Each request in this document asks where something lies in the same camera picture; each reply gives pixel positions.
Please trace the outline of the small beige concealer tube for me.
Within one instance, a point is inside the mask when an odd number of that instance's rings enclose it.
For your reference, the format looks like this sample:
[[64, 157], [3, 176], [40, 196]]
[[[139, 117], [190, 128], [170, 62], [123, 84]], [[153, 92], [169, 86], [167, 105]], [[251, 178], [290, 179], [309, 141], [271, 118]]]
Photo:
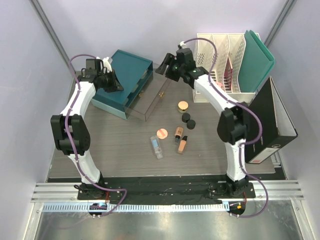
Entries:
[[181, 126], [178, 126], [175, 130], [175, 134], [174, 134], [174, 143], [177, 145], [180, 141], [180, 138], [182, 137], [183, 135], [183, 131], [184, 131], [184, 128], [181, 127]]

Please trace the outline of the clear blue label bottle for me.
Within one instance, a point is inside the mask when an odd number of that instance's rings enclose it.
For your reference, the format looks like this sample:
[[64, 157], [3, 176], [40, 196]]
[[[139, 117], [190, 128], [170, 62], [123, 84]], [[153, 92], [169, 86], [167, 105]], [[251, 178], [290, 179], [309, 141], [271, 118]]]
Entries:
[[151, 142], [152, 149], [153, 149], [153, 152], [154, 152], [156, 158], [158, 160], [162, 159], [163, 158], [163, 153], [162, 153], [162, 149], [161, 149], [161, 146], [160, 146], [160, 143], [159, 143], [159, 138], [156, 135], [152, 136], [150, 138], [150, 142]]

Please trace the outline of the peach foundation bottle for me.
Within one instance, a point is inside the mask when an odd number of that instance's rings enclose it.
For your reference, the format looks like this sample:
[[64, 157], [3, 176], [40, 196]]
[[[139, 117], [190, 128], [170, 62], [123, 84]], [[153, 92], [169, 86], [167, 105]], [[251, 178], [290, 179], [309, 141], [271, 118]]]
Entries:
[[182, 153], [183, 153], [183, 151], [184, 151], [184, 149], [185, 149], [185, 147], [186, 147], [186, 144], [187, 144], [187, 140], [188, 140], [188, 137], [187, 137], [186, 135], [183, 136], [182, 139], [180, 140], [179, 146], [178, 146], [178, 148], [177, 148], [177, 152], [178, 152], [179, 154], [182, 154]]

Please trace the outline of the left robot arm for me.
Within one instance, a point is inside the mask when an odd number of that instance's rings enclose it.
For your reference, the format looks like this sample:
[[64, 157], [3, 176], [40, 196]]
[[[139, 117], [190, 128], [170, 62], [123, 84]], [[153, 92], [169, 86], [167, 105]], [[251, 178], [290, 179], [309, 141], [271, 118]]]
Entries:
[[85, 68], [79, 75], [69, 64], [75, 80], [74, 92], [66, 107], [50, 119], [54, 144], [57, 150], [72, 160], [81, 176], [79, 191], [100, 200], [108, 191], [102, 173], [96, 167], [90, 153], [91, 136], [84, 121], [89, 103], [99, 89], [107, 93], [122, 92], [110, 57], [85, 55]]

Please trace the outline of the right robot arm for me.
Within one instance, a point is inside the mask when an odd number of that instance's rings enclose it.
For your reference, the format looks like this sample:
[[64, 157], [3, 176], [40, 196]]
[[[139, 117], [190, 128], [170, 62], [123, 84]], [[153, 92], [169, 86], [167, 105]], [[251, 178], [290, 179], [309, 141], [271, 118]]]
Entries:
[[219, 114], [217, 134], [225, 144], [227, 154], [226, 193], [233, 198], [240, 196], [249, 184], [245, 173], [244, 144], [248, 135], [249, 114], [239, 103], [225, 93], [203, 67], [197, 67], [189, 48], [181, 48], [175, 54], [167, 53], [156, 69], [166, 78], [183, 81], [201, 93]]

